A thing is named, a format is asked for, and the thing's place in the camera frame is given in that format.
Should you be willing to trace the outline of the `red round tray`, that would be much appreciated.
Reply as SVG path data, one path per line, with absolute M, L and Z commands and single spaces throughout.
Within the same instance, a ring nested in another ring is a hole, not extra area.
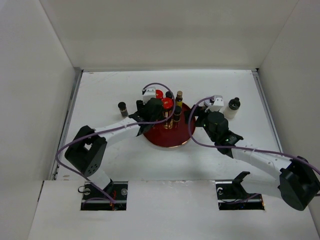
M 172 128 L 167 129 L 164 123 L 159 123 L 143 135 L 158 147 L 173 148 L 185 144 L 191 138 L 188 132 L 188 121 L 185 119 L 185 112 L 189 111 L 191 108 L 183 103 L 180 121 L 173 122 Z

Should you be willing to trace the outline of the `small dark spice bottle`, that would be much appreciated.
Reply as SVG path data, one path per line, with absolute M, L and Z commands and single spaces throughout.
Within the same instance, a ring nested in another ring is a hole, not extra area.
M 182 113 L 182 108 L 177 105 L 175 107 L 175 110 L 174 110 L 173 116 L 172 116 L 173 122 L 178 123 L 180 121 L 181 113 Z

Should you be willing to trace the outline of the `black cap spice bottle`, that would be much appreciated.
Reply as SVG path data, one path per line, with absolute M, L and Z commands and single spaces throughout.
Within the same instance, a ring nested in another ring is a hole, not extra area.
M 120 111 L 120 113 L 121 113 L 121 116 L 123 117 L 123 118 L 126 118 L 129 114 L 128 114 L 128 110 L 127 110 L 127 105 L 126 105 L 126 103 L 125 102 L 119 102 L 118 103 L 118 108 L 119 108 L 119 111 Z
M 172 99 L 172 98 L 173 98 L 173 94 L 172 94 L 172 92 L 167 91 L 167 92 L 165 93 L 165 97 L 166 97 L 166 98 L 170 98 L 170 99 Z

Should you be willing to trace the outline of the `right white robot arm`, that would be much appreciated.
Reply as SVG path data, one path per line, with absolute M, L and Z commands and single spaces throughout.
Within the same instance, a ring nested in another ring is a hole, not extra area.
M 195 126 L 203 128 L 213 148 L 231 159 L 250 164 L 273 177 L 272 182 L 244 181 L 250 175 L 242 171 L 234 179 L 218 185 L 222 197 L 231 195 L 239 202 L 251 196 L 265 194 L 282 199 L 291 208 L 303 211 L 313 198 L 320 195 L 319 170 L 305 158 L 285 153 L 262 150 L 247 143 L 245 139 L 229 129 L 229 122 L 219 111 L 206 110 L 194 105 L 185 114 L 190 125 L 196 117 Z

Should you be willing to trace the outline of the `black cap white bottle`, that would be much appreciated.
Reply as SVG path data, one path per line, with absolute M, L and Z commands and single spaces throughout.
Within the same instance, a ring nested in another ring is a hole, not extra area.
M 236 116 L 240 106 L 241 102 L 238 97 L 231 99 L 223 111 L 224 117 L 230 120 L 233 119 Z

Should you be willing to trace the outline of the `red cap sauce bottle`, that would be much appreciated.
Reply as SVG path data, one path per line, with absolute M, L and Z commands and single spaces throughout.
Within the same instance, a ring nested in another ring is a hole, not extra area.
M 173 119 L 170 117 L 173 112 L 173 100 L 169 97 L 164 97 L 161 101 L 163 105 L 163 117 L 167 119 L 166 122 L 163 123 L 163 126 L 165 129 L 170 130 L 173 127 Z
M 155 95 L 157 99 L 162 99 L 164 97 L 164 93 L 160 89 L 155 90 Z

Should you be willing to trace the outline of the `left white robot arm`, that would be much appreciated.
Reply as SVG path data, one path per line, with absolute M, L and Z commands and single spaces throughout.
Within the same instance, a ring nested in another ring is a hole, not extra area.
M 100 169 L 106 149 L 127 138 L 138 137 L 148 132 L 158 120 L 163 120 L 163 103 L 151 98 L 147 103 L 136 102 L 137 111 L 123 120 L 102 128 L 85 125 L 77 132 L 74 140 L 65 151 L 65 159 L 96 187 L 100 199 L 112 195 L 113 181 Z

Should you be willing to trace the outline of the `yellow label oil bottle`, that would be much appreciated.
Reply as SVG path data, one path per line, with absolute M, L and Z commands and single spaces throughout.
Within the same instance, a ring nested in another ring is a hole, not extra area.
M 176 93 L 175 105 L 180 108 L 183 107 L 183 92 L 181 90 Z

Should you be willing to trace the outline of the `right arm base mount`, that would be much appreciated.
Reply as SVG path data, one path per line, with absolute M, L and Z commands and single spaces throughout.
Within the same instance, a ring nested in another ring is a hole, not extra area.
M 243 171 L 234 179 L 216 180 L 217 204 L 220 211 L 265 210 L 261 194 L 247 193 L 242 186 L 249 171 Z

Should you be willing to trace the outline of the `white lid jar right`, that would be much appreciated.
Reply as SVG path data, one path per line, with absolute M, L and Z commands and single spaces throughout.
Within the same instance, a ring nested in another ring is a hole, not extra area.
M 210 107 L 214 104 L 214 101 L 212 99 L 206 99 L 203 104 L 206 107 Z

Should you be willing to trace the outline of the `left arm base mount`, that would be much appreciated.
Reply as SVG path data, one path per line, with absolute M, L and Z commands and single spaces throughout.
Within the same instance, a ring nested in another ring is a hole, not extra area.
M 115 181 L 110 187 L 106 188 L 107 194 L 113 199 L 110 199 L 92 186 L 89 182 L 85 182 L 78 188 L 78 193 L 81 194 L 81 211 L 125 211 L 127 209 L 128 198 L 128 181 Z

